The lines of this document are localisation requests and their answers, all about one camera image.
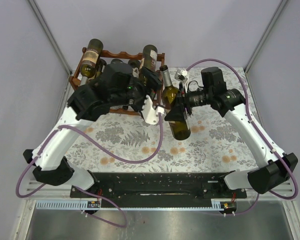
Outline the wine bottle brown label back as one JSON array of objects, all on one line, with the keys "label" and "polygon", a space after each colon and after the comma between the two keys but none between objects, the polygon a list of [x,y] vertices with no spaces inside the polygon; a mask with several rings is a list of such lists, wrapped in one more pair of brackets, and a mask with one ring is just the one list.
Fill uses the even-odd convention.
[{"label": "wine bottle brown label back", "polygon": [[158,49],[154,45],[148,44],[143,48],[142,59],[139,67],[139,79],[141,80],[142,83],[145,84],[147,82],[146,77],[142,74],[142,69],[147,68],[155,72],[156,64],[157,64],[157,56],[158,56]]}]

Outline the wine bottle brown label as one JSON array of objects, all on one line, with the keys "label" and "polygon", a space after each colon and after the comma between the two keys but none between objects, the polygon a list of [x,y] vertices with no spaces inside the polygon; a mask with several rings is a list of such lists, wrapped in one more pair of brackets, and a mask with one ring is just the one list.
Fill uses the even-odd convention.
[{"label": "wine bottle brown label", "polygon": [[158,49],[154,45],[148,44],[143,48],[142,59],[139,67],[139,79],[141,80],[142,83],[145,84],[147,82],[146,77],[142,74],[142,69],[147,68],[155,72],[156,64],[157,64],[157,56],[158,56]]},{"label": "wine bottle brown label", "polygon": [[103,48],[104,45],[99,39],[93,38],[89,41],[80,65],[80,74],[82,75],[80,86],[95,75]]}]

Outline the wine bottle brown label front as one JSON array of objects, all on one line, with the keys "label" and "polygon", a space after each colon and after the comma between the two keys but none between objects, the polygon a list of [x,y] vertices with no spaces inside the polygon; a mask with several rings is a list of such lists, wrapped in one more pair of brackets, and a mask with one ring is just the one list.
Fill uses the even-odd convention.
[{"label": "wine bottle brown label front", "polygon": [[99,39],[93,38],[89,41],[80,65],[80,74],[82,75],[80,86],[95,75],[103,48],[104,45]]}]

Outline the brown wooden wine rack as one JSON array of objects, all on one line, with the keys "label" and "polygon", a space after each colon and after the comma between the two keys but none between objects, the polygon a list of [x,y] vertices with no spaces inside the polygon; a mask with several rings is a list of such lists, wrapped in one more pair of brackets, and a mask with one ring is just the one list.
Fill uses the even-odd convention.
[{"label": "brown wooden wine rack", "polygon": [[[81,63],[83,61],[84,54],[86,52],[87,48],[83,47],[82,48],[82,57],[77,65],[77,68],[74,72],[73,75],[71,75],[68,78],[68,82],[71,85],[72,89],[75,91],[79,88],[79,85],[81,83],[81,80],[79,80],[79,73],[80,73],[80,67]],[[108,50],[103,50],[101,55],[102,58],[112,58],[112,59],[125,59],[125,60],[142,60],[143,54],[139,52],[138,54],[131,55],[127,53],[126,51],[121,51],[119,53],[112,53]],[[160,66],[163,66],[165,64],[165,53],[158,53],[157,54],[157,62],[161,62]],[[161,94],[163,92],[163,87],[156,93],[156,98],[153,100],[153,106],[157,106],[161,103]],[[110,109],[110,113],[114,114],[124,114],[124,115],[132,115],[132,116],[137,116],[138,113],[134,112],[133,110],[128,110],[124,108],[118,108],[118,109]]]}]

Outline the green wine bottle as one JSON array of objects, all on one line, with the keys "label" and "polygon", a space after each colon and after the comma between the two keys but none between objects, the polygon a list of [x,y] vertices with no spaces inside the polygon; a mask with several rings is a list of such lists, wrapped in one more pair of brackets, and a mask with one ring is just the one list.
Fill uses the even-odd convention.
[{"label": "green wine bottle", "polygon": [[107,65],[107,62],[104,59],[100,58],[99,61],[98,61],[98,65],[97,65],[95,74],[89,80],[93,80],[93,79],[97,78],[98,76],[100,76],[106,65]]}]

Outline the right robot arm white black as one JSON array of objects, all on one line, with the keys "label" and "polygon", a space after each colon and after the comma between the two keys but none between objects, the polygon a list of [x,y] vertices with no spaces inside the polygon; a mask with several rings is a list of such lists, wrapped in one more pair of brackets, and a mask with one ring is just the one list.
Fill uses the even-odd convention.
[{"label": "right robot arm white black", "polygon": [[237,189],[253,189],[259,194],[265,194],[289,180],[298,163],[297,156],[285,153],[271,140],[249,112],[247,99],[241,92],[235,88],[227,89],[220,68],[201,70],[201,79],[201,89],[177,94],[165,121],[180,122],[192,114],[193,108],[209,105],[237,130],[257,164],[256,169],[233,171],[222,176],[223,182],[217,186],[218,194],[229,198]]}]

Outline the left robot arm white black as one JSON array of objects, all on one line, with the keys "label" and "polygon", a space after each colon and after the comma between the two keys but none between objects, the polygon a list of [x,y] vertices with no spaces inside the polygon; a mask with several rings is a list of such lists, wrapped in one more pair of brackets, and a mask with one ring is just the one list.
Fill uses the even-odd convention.
[{"label": "left robot arm white black", "polygon": [[131,106],[151,125],[161,120],[164,109],[154,108],[153,98],[162,82],[158,74],[148,68],[142,69],[142,73],[147,77],[146,83],[133,75],[129,64],[111,63],[100,76],[74,91],[50,135],[40,146],[23,153],[27,162],[35,167],[32,174],[37,182],[79,187],[88,198],[97,195],[99,186],[92,173],[72,165],[65,154],[80,132],[108,114],[112,107]]}]

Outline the floral patterned table mat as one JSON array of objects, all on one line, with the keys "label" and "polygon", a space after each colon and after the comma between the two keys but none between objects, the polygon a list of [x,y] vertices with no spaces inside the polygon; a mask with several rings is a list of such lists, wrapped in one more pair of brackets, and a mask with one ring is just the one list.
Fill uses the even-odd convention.
[{"label": "floral patterned table mat", "polygon": [[209,106],[188,118],[191,135],[174,139],[170,126],[144,122],[140,116],[109,113],[85,130],[65,156],[92,172],[229,172],[257,167],[238,132]]}]

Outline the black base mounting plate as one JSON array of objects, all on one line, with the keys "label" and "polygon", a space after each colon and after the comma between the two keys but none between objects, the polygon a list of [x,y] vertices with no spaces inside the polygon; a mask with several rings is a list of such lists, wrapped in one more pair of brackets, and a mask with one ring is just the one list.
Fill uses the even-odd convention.
[{"label": "black base mounting plate", "polygon": [[222,183],[224,172],[94,172],[94,184],[86,191],[106,198],[121,196],[191,196],[203,199],[245,199],[239,188]]}]

